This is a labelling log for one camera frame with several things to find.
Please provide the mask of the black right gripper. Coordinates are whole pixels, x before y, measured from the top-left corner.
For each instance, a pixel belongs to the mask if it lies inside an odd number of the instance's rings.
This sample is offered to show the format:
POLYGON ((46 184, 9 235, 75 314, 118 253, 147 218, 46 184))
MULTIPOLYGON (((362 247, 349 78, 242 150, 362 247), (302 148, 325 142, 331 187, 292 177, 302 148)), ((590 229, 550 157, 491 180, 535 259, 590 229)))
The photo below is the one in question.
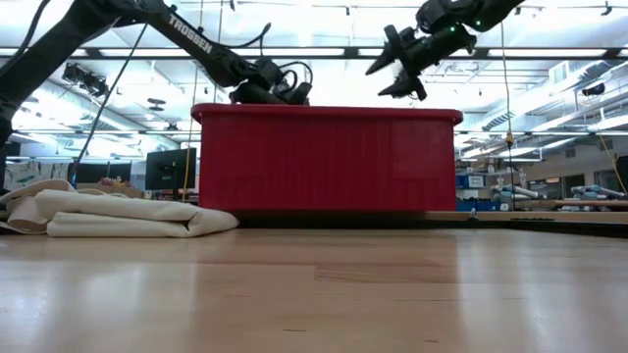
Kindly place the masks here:
POLYGON ((440 60, 450 56, 458 50, 465 49, 471 52, 475 47, 477 37, 470 34, 463 25, 450 25, 429 36, 413 39, 405 48, 404 64, 400 61, 399 50, 385 49, 366 70, 369 76, 384 69, 389 69, 396 76, 394 83, 381 90, 379 96, 390 96, 395 99, 410 97, 424 101, 427 92, 417 76, 423 70, 436 65, 440 60))

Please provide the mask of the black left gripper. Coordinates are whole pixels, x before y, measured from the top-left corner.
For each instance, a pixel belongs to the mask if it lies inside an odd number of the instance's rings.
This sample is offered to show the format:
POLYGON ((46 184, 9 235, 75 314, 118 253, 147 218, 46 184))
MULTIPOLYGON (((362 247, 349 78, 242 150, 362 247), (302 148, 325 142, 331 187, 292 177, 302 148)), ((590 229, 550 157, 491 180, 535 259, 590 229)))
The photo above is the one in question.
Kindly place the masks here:
POLYGON ((284 79, 274 84, 269 90, 248 81, 231 92, 230 99, 232 104, 293 105, 294 102, 286 92, 288 88, 289 85, 284 79))

